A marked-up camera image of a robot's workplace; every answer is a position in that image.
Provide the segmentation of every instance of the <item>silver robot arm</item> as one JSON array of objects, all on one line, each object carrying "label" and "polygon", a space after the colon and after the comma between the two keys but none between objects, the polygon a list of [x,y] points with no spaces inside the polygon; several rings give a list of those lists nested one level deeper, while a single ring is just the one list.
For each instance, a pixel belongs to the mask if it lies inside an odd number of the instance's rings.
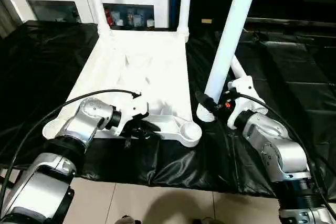
[{"label": "silver robot arm", "polygon": [[61,224],[74,197],[69,185],[96,131],[120,130],[126,122],[115,107],[96,98],[84,99],[15,184],[3,205],[0,223]]},{"label": "silver robot arm", "polygon": [[236,120],[243,137],[259,153],[278,198],[281,223],[332,224],[311,181],[306,154],[279,122],[252,111]]},{"label": "silver robot arm", "polygon": [[231,129],[238,129],[259,154],[272,188],[279,201],[279,218],[283,224],[332,224],[332,219],[311,179],[303,148],[288,135],[287,129],[265,114],[266,108],[238,93],[259,101],[252,78],[239,78],[228,84],[224,105],[216,104],[206,94],[196,93],[198,102],[227,120]]}]

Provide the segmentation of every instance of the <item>floor tile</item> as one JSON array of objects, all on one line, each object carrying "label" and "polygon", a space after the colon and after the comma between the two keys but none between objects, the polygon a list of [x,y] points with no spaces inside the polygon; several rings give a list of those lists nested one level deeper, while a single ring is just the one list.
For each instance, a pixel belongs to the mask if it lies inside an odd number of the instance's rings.
[{"label": "floor tile", "polygon": [[280,224],[276,199],[214,193],[214,205],[224,224]]},{"label": "floor tile", "polygon": [[211,191],[116,184],[107,224],[130,215],[143,224],[190,224],[214,217]]},{"label": "floor tile", "polygon": [[105,224],[115,183],[75,178],[71,187],[75,196],[65,224]]}]

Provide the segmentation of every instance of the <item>black cable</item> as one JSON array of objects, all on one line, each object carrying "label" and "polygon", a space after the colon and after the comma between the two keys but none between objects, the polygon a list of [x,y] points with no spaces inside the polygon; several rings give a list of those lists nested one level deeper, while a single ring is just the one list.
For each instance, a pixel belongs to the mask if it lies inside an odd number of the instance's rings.
[{"label": "black cable", "polygon": [[[299,135],[296,133],[296,131],[292,128],[292,126],[290,126],[289,123],[287,123],[287,121],[281,116],[279,115],[273,108],[271,108],[270,106],[268,106],[267,104],[265,104],[264,102],[259,101],[258,99],[251,97],[249,95],[246,94],[241,94],[238,92],[231,92],[233,94],[235,94],[237,97],[242,97],[242,98],[246,98],[248,100],[254,101],[262,106],[264,106],[265,108],[267,108],[272,114],[274,114],[278,120],[280,121],[280,123],[282,123],[286,128],[289,129],[290,133],[294,136],[294,138],[296,139],[296,141],[301,145],[303,151],[306,153],[307,156],[307,163],[308,163],[308,167],[310,169],[310,173],[312,175],[312,178],[317,186],[317,188],[320,188],[319,183],[316,179],[316,175],[315,175],[315,171],[313,169],[312,163],[311,163],[311,157],[309,155],[308,150],[306,149],[306,146],[304,145],[303,140],[299,137]],[[324,197],[323,193],[318,189],[319,194],[323,200],[323,203],[325,204],[326,208],[328,209],[329,213],[331,214],[331,216],[334,218],[334,220],[336,220],[336,213],[334,212],[334,210],[331,208],[331,206],[329,205],[328,201],[326,200],[326,198]]]},{"label": "black cable", "polygon": [[131,94],[134,98],[140,96],[139,94],[137,93],[134,93],[132,91],[128,91],[128,90],[122,90],[122,89],[105,89],[105,90],[99,90],[99,91],[95,91],[95,92],[91,92],[91,93],[87,93],[87,94],[83,94],[79,97],[76,97],[76,98],[73,98],[65,103],[63,103],[62,105],[58,106],[57,108],[55,108],[54,110],[52,110],[50,113],[48,113],[46,116],[44,116],[41,120],[39,120],[31,129],[30,131],[28,131],[28,133],[24,136],[24,138],[21,140],[18,148],[16,149],[15,151],[15,154],[12,158],[12,160],[10,161],[10,165],[7,169],[7,172],[6,172],[6,176],[4,178],[4,181],[3,181],[3,184],[2,184],[2,187],[1,187],[1,191],[0,191],[0,213],[2,212],[2,206],[3,206],[3,203],[4,203],[4,198],[5,198],[5,193],[6,193],[6,187],[8,186],[8,183],[9,183],[9,177],[10,177],[10,174],[12,173],[12,170],[13,170],[13,167],[14,167],[14,163],[16,161],[16,158],[18,156],[18,153],[20,152],[22,146],[24,145],[24,143],[26,142],[26,140],[28,139],[28,137],[30,136],[30,134],[40,125],[42,124],[46,119],[48,119],[50,116],[52,116],[53,114],[55,114],[57,111],[59,111],[60,109],[62,109],[64,106],[67,106],[73,102],[76,102],[80,99],[83,99],[83,98],[86,98],[86,97],[89,97],[91,95],[94,95],[94,94],[101,94],[101,93],[110,93],[110,92],[120,92],[120,93],[128,93],[128,94]]}]

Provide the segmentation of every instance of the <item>white pole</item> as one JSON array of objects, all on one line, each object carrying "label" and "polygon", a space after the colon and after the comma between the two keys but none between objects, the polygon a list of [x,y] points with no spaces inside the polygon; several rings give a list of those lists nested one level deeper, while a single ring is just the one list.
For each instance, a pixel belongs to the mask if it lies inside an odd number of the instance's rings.
[{"label": "white pole", "polygon": [[246,73],[241,66],[240,62],[238,61],[236,55],[233,55],[232,62],[231,62],[231,68],[233,71],[233,74],[238,79],[240,77],[246,76]]},{"label": "white pole", "polygon": [[104,11],[102,1],[101,0],[92,0],[92,1],[93,1],[94,11],[96,13],[96,19],[98,22],[98,34],[99,35],[105,34],[105,33],[107,34],[111,30],[106,21],[105,11]]},{"label": "white pole", "polygon": [[179,25],[177,27],[177,32],[185,35],[185,42],[187,42],[189,38],[189,28],[188,28],[189,9],[190,9],[190,0],[181,0],[180,17],[178,21]]},{"label": "white pole", "polygon": [[[230,69],[242,29],[247,18],[252,0],[232,0],[222,37],[219,42],[216,57],[210,72],[205,93],[217,103]],[[214,116],[200,104],[197,116],[204,122],[212,122]]]}]

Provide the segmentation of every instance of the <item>black plastic sheet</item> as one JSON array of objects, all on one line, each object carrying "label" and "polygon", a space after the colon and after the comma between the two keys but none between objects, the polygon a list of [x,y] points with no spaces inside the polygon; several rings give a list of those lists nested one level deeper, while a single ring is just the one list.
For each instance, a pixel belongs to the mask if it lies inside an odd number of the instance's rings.
[{"label": "black plastic sheet", "polygon": [[[30,127],[65,101],[96,40],[93,24],[27,22],[0,48],[0,163]],[[219,34],[190,36],[187,48],[192,110],[194,92],[203,91]],[[307,145],[336,168],[336,39],[243,34],[236,51],[265,101],[295,127]],[[95,139],[81,176],[106,182],[184,187],[273,197],[258,154],[225,120],[204,124],[200,143],[186,148],[177,141]],[[18,159],[25,168],[41,152],[42,127]],[[336,179],[319,164],[329,198]]]}]

